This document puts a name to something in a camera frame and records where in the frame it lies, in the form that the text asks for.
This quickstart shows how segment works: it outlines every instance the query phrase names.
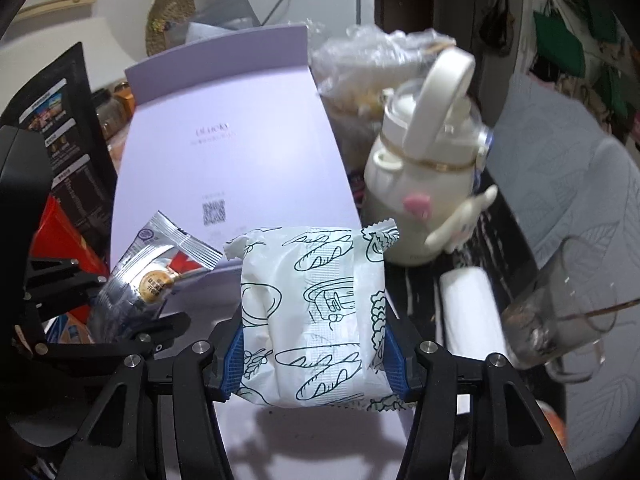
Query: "gold band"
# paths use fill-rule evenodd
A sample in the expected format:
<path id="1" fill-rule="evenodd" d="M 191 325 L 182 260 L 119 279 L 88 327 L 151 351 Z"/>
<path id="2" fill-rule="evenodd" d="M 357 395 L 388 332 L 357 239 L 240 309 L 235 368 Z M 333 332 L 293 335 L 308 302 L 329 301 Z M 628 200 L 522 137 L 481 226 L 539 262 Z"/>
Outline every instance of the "gold band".
<path id="1" fill-rule="evenodd" d="M 430 170 L 437 171 L 439 173 L 459 173 L 476 166 L 475 157 L 466 164 L 449 164 L 446 162 L 435 162 L 434 160 L 428 160 L 426 158 L 413 158 L 412 156 L 407 155 L 403 150 L 395 146 L 389 139 L 387 139 L 383 135 L 382 132 L 380 132 L 380 141 L 382 142 L 382 145 L 387 149 L 387 151 L 392 153 L 396 157 L 415 164 L 416 166 L 429 168 Z"/>

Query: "black packaging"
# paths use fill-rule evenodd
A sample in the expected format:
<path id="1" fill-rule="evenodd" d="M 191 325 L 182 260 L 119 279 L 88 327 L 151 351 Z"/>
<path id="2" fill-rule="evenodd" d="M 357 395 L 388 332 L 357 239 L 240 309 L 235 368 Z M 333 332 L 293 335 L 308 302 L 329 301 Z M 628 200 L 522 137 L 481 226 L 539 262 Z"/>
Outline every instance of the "black packaging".
<path id="1" fill-rule="evenodd" d="M 38 72 L 0 116 L 41 132 L 53 169 L 51 192 L 99 256 L 108 250 L 116 172 L 91 101 L 82 43 Z"/>

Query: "table surface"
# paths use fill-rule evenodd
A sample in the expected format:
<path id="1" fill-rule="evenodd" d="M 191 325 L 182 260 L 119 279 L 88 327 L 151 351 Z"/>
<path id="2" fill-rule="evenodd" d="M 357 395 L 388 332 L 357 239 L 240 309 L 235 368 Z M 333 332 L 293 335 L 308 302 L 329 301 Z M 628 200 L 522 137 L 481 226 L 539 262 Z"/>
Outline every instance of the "table surface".
<path id="1" fill-rule="evenodd" d="M 485 171 L 479 192 L 491 184 L 494 180 Z M 407 312 L 411 303 L 413 313 L 409 318 L 424 339 L 436 340 L 436 280 L 448 270 L 468 266 L 486 271 L 500 312 L 524 293 L 536 277 L 538 270 L 533 254 L 500 193 L 494 204 L 482 213 L 471 240 L 459 251 L 441 254 L 434 262 L 418 267 L 385 264 L 385 285 L 394 306 Z M 552 381 L 543 366 L 524 370 L 521 377 L 538 400 L 552 406 L 564 419 L 564 387 Z"/>

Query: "hanging bag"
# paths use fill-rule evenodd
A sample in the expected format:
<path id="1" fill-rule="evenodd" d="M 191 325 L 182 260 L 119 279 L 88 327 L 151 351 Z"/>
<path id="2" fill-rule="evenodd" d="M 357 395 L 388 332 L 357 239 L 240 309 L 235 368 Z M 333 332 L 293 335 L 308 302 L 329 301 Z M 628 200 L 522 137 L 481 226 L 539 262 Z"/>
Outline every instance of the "hanging bag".
<path id="1" fill-rule="evenodd" d="M 585 0 L 589 32 L 598 41 L 618 44 L 618 22 L 605 0 Z"/>
<path id="2" fill-rule="evenodd" d="M 547 0 L 543 12 L 533 12 L 536 22 L 538 56 L 551 61 L 561 72 L 584 77 L 582 43 L 564 24 L 552 0 Z"/>
<path id="3" fill-rule="evenodd" d="M 513 22 L 509 0 L 495 0 L 478 29 L 485 50 L 501 57 L 508 56 L 513 45 Z"/>
<path id="4" fill-rule="evenodd" d="M 622 98 L 618 70 L 603 63 L 600 77 L 593 87 L 609 110 L 613 110 L 621 119 L 626 119 L 626 103 Z"/>

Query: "white plastic packaging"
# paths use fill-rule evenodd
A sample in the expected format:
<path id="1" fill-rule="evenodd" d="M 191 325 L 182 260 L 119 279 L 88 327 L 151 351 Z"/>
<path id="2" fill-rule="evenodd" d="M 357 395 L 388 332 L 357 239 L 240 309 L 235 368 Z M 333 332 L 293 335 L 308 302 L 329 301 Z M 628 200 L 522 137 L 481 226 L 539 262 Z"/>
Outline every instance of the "white plastic packaging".
<path id="1" fill-rule="evenodd" d="M 424 76 L 438 53 L 456 42 L 433 29 L 385 34 L 355 25 L 310 56 L 311 70 L 348 171 L 361 171 L 384 113 L 382 91 Z"/>
<path id="2" fill-rule="evenodd" d="M 225 244 L 243 259 L 244 373 L 255 404 L 376 409 L 392 395 L 382 370 L 383 252 L 392 220 L 361 230 L 256 229 Z"/>

